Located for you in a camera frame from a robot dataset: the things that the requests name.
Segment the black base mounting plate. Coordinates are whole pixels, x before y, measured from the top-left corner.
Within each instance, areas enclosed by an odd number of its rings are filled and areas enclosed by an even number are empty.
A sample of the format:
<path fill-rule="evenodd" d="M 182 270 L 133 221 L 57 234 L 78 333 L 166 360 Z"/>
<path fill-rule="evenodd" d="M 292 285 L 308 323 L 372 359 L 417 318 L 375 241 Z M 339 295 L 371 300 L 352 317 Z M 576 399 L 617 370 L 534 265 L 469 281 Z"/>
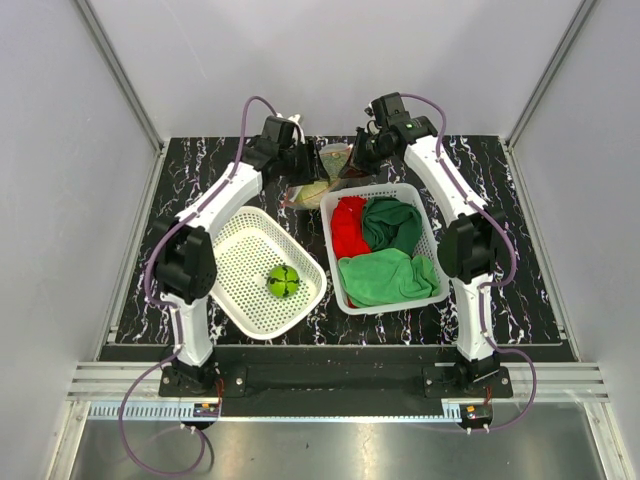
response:
<path fill-rule="evenodd" d="M 223 363 L 205 370 L 201 381 L 170 367 L 161 374 L 161 397 L 206 397 L 218 392 L 243 398 L 263 392 L 396 392 L 428 399 L 510 399 L 509 371 L 501 367 L 476 383 L 449 364 Z"/>

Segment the white basket with cloths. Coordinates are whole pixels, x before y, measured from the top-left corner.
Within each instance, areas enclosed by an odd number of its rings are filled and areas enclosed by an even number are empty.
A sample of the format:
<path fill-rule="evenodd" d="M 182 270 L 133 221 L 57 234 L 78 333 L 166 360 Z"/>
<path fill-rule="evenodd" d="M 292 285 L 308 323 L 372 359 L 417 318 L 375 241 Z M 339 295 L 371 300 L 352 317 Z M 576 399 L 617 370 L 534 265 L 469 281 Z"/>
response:
<path fill-rule="evenodd" d="M 387 183 L 335 191 L 324 196 L 320 210 L 343 312 L 415 309 L 448 296 L 449 280 L 415 187 Z"/>

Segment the red cloth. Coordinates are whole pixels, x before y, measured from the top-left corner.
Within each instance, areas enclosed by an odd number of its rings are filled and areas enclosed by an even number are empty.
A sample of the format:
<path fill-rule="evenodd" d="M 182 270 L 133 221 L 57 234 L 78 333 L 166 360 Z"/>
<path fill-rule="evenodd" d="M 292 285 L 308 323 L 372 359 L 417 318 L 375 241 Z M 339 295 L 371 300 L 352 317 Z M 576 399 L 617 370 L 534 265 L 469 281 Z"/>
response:
<path fill-rule="evenodd" d="M 343 197 L 334 209 L 330 229 L 332 247 L 337 259 L 352 258 L 371 252 L 362 232 L 362 213 L 366 203 L 367 200 L 362 197 Z"/>

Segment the green fake watermelon ball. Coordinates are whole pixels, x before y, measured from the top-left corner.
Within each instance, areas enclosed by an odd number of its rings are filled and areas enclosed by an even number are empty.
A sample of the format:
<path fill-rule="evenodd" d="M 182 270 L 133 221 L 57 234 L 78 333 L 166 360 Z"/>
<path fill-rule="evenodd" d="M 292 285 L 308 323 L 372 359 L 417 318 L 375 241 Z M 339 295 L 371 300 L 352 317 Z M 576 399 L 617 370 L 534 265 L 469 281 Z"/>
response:
<path fill-rule="evenodd" d="M 267 278 L 267 289 L 278 298 L 289 298 L 294 295 L 301 284 L 297 271 L 288 265 L 274 267 Z"/>

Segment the dark green cloth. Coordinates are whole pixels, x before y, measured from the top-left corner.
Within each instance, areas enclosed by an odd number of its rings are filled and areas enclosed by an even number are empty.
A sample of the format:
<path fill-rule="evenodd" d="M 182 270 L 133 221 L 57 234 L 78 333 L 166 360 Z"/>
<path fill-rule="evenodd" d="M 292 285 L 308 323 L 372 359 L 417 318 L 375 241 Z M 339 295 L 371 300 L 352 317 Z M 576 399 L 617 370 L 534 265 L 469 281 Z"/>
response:
<path fill-rule="evenodd" d="M 394 197 L 374 197 L 363 208 L 362 234 L 373 252 L 397 249 L 412 255 L 422 235 L 419 211 Z"/>

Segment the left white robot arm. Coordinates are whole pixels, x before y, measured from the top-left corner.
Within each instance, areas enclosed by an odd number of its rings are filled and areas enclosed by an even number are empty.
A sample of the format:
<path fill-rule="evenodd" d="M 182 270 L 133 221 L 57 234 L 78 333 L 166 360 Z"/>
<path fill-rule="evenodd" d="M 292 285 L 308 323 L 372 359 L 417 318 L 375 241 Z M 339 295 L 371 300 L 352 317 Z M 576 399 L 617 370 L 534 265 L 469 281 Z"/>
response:
<path fill-rule="evenodd" d="M 236 158 L 194 203 L 157 225 L 159 240 L 145 272 L 155 284 L 150 303 L 168 310 L 173 352 L 161 366 L 170 383 L 196 396 L 217 386 L 207 302 L 218 268 L 213 241 L 229 219 L 271 181 L 293 186 L 327 178 L 315 144 L 306 139 L 297 115 L 266 118 L 260 134 L 240 141 Z"/>

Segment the green fake cabbage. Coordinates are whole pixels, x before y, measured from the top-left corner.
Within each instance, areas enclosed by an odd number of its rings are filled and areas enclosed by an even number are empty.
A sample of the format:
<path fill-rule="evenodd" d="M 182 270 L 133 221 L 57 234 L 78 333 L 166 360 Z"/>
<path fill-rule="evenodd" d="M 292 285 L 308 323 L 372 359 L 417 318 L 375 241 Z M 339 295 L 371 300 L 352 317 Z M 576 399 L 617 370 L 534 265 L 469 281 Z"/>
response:
<path fill-rule="evenodd" d="M 294 187 L 289 198 L 291 207 L 305 210 L 318 209 L 328 188 L 329 183 L 326 181 Z"/>

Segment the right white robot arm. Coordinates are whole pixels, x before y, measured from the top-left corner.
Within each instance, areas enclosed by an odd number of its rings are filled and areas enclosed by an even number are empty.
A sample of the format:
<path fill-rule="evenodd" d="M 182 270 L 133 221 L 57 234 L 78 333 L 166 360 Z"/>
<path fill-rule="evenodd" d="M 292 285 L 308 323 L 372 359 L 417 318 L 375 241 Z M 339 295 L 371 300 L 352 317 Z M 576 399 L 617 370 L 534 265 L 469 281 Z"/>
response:
<path fill-rule="evenodd" d="M 460 358 L 451 377 L 457 390 L 476 396 L 500 369 L 500 358 L 489 316 L 494 270 L 501 255 L 511 264 L 515 250 L 504 227 L 501 210 L 490 207 L 454 166 L 442 145 L 444 127 L 425 116 L 413 117 L 404 93 L 390 93 L 366 107 L 373 124 L 356 131 L 349 159 L 339 175 L 376 175 L 391 157 L 402 160 L 427 188 L 446 224 L 437 246 L 441 269 L 455 292 Z"/>

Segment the light green towel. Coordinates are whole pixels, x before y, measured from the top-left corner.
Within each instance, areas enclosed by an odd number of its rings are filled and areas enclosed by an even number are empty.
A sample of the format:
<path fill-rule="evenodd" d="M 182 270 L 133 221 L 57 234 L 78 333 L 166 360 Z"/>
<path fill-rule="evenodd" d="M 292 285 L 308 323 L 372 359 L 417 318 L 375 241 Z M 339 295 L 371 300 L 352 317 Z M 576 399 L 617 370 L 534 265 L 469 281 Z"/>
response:
<path fill-rule="evenodd" d="M 385 249 L 338 260 L 341 285 L 358 308 L 422 300 L 441 293 L 433 262 L 424 255 L 411 257 Z"/>

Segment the empty white perforated basket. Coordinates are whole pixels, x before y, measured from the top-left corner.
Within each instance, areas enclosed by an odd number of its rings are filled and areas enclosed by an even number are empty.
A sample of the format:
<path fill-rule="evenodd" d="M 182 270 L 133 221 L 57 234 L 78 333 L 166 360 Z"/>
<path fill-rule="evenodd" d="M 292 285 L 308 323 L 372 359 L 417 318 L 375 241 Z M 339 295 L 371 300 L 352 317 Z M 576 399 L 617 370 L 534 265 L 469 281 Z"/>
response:
<path fill-rule="evenodd" d="M 214 240 L 217 279 L 211 297 L 248 337 L 270 340 L 303 320 L 322 300 L 327 279 L 313 257 L 265 211 L 244 206 Z M 301 284 L 289 298 L 267 289 L 276 266 L 293 267 Z"/>

